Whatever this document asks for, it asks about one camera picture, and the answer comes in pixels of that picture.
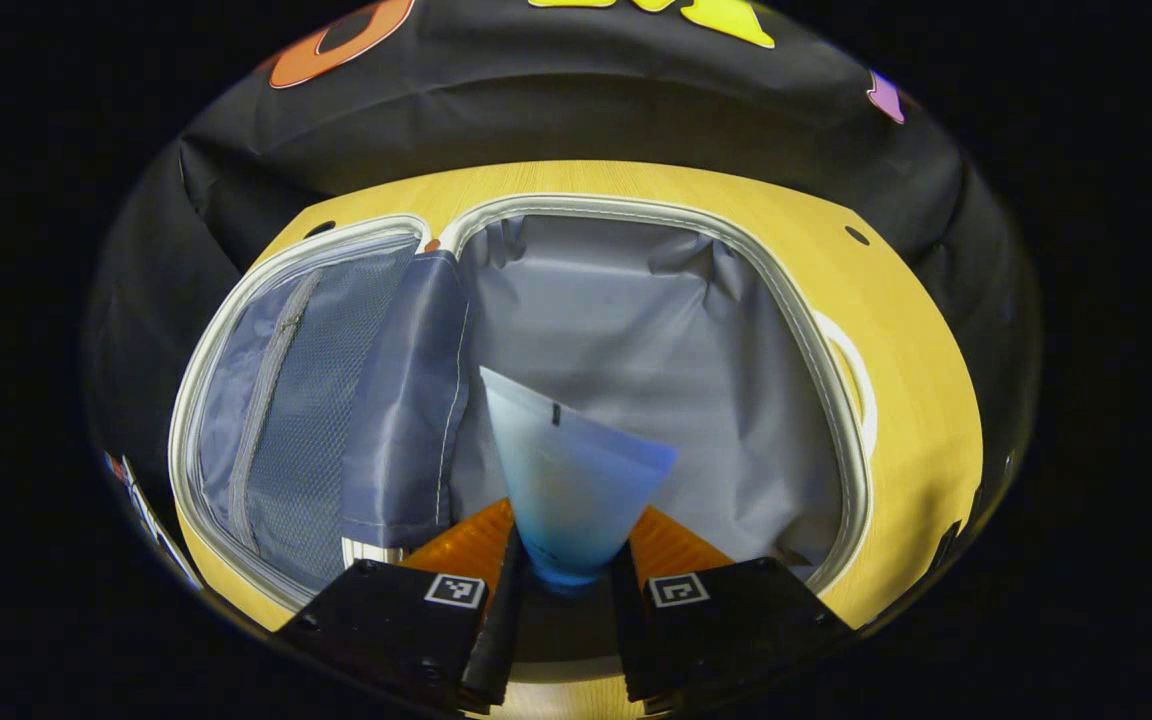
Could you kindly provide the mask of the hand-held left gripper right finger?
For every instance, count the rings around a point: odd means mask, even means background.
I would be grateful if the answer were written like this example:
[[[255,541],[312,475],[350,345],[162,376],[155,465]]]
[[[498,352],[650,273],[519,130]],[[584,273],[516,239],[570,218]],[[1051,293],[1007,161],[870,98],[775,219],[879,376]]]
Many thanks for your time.
[[[745,700],[858,638],[781,561],[736,561],[649,507],[611,568],[628,700],[696,717]]]

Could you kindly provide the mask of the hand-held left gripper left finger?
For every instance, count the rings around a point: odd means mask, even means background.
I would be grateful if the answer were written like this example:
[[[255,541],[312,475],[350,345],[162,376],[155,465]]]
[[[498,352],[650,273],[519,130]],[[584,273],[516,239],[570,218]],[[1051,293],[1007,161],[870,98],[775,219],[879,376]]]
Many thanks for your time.
[[[488,714],[506,700],[525,571],[503,498],[401,562],[358,560],[276,638],[431,715]]]

